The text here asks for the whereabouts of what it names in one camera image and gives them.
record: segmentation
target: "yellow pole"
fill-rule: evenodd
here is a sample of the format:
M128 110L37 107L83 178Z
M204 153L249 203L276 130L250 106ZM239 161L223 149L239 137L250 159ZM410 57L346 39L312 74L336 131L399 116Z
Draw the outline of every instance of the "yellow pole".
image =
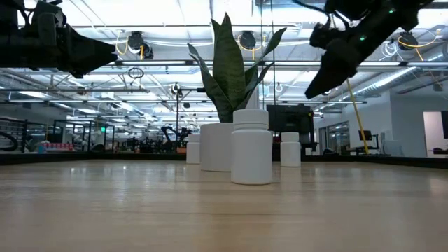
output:
M347 79L347 85L349 86L350 98L351 102L353 102L353 107L355 108L356 119L358 120L359 128L361 130L361 136L363 137L365 154L369 155L369 147L367 146L367 141L365 140L363 124L361 122L361 118L359 117L358 107L356 105L355 96L353 95L353 91L351 90L350 80Z

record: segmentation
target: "white bottle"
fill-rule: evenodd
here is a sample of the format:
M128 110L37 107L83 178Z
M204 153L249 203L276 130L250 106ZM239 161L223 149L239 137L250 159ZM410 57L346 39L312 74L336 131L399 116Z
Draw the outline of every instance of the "white bottle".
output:
M187 164L200 164L201 156L200 156L200 138L201 136L198 134L190 134L188 135L188 143L187 143Z
M242 109L233 113L233 183L265 185L272 182L272 134L267 131L269 113Z
M282 167L301 166L301 145L298 132L281 133L280 163Z

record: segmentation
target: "black border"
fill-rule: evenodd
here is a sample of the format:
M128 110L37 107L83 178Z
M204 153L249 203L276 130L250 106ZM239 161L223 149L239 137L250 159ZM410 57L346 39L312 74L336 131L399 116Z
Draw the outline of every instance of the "black border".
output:
M63 162L78 160L174 160L185 161L185 154L144 154L144 153L53 153L53 154L3 154L1 165L32 164L40 162ZM375 155L360 156L304 156L303 162L369 162L384 165L402 165L448 169L447 158L429 157L385 157Z

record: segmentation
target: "ceiling pipe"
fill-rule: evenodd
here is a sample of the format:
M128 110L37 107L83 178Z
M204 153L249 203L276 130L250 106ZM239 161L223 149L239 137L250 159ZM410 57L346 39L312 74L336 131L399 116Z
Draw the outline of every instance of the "ceiling pipe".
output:
M68 89L60 89L60 90L46 90L46 89L0 89L0 92L145 92L148 93L148 90L140 90L140 89L119 89L119 90L111 90L111 89L79 89L79 90L68 90Z

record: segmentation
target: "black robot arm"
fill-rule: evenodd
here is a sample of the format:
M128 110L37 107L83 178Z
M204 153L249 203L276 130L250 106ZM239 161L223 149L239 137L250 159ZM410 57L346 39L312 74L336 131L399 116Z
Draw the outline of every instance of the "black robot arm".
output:
M310 45L325 49L321 68L309 85L308 99L343 84L356 69L399 27L409 32L419 23L417 14L433 0L327 0L324 13L341 13L350 20L361 20L345 31L317 24Z

